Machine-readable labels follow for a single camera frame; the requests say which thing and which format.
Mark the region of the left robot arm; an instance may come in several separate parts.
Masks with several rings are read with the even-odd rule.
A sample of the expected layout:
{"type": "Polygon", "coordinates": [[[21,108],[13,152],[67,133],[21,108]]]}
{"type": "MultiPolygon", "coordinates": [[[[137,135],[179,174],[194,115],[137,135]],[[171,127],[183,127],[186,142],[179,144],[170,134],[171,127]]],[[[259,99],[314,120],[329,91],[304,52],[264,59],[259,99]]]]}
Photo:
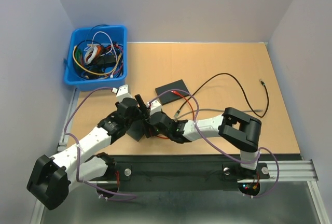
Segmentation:
{"type": "Polygon", "coordinates": [[[60,206],[77,184],[115,175],[115,166],[95,153],[123,137],[132,123],[142,118],[140,107],[145,106],[139,95],[118,94],[117,100],[117,109],[81,140],[60,153],[36,160],[26,188],[47,209],[60,206]]]}

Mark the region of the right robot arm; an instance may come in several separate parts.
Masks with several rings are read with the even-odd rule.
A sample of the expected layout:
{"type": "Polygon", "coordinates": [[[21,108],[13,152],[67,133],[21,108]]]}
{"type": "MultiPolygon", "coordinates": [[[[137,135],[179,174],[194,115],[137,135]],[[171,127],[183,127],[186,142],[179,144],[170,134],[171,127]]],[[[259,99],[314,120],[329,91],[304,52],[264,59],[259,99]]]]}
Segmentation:
{"type": "Polygon", "coordinates": [[[173,120],[158,111],[149,117],[149,123],[160,134],[179,143],[204,139],[217,149],[208,139],[222,137],[240,150],[239,173],[251,177],[257,172],[258,143],[262,122],[245,112],[227,107],[223,114],[203,120],[173,120]]]}

